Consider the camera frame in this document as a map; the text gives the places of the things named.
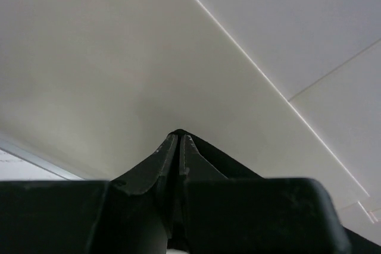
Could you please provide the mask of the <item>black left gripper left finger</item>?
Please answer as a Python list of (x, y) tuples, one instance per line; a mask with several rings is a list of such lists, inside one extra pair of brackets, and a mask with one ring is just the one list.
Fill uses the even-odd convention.
[(165, 253), (177, 143), (111, 181), (3, 181), (1, 252)]

